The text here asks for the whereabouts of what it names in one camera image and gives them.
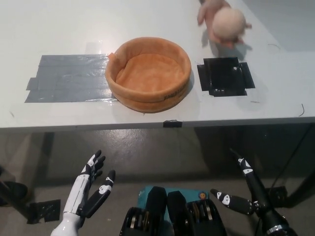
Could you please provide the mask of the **robot right hand black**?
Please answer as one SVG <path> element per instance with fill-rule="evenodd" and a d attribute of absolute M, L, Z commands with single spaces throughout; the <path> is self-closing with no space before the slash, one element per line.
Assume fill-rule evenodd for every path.
<path fill-rule="evenodd" d="M 246 179 L 252 199 L 247 200 L 216 189 L 211 189 L 211 193 L 230 210 L 244 215 L 255 213 L 261 220 L 262 231 L 266 235 L 288 230 L 288 222 L 275 210 L 267 190 L 253 167 L 235 150 L 230 149 L 230 152 Z"/>

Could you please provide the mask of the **person's hand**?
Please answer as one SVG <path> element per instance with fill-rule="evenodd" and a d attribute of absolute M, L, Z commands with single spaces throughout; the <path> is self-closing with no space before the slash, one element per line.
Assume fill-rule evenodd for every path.
<path fill-rule="evenodd" d="M 243 44 L 244 41 L 241 38 L 232 41 L 226 41 L 216 37 L 213 32 L 214 16 L 219 10 L 224 7 L 230 8 L 231 6 L 225 0 L 205 0 L 199 8 L 197 22 L 199 25 L 202 25 L 203 23 L 206 24 L 207 33 L 210 41 L 233 49 L 235 44 Z"/>

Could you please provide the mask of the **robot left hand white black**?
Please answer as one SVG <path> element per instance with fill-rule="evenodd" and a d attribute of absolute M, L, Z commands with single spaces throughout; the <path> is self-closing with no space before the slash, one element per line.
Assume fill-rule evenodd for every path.
<path fill-rule="evenodd" d="M 61 223 L 53 229 L 52 236 L 77 236 L 86 218 L 91 218 L 110 195 L 116 172 L 111 170 L 103 184 L 89 196 L 94 181 L 102 174 L 105 156 L 98 150 L 77 176 L 63 209 Z"/>

